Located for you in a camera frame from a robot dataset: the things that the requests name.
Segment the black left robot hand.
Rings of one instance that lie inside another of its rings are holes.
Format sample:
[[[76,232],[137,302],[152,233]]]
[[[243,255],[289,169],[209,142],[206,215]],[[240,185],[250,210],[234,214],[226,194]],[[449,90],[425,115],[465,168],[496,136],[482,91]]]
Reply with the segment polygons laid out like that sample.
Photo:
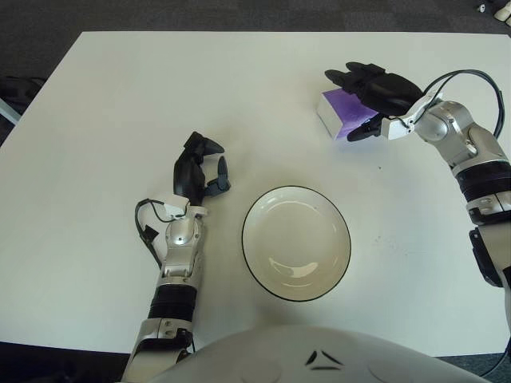
[[[224,148],[213,140],[193,132],[184,144],[184,150],[174,164],[173,192],[185,197],[192,206],[201,206],[205,197],[214,197],[231,188],[227,161],[221,155]],[[206,156],[220,154],[217,177],[205,182],[201,165]]]

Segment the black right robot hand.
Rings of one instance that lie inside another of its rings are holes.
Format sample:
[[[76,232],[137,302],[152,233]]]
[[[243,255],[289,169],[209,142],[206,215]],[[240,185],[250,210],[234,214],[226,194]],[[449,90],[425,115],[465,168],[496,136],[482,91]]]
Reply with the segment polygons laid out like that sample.
[[[374,64],[346,63],[347,71],[328,69],[325,76],[376,115],[347,134],[350,142],[381,134],[382,119],[407,114],[422,97],[422,91],[413,82]]]

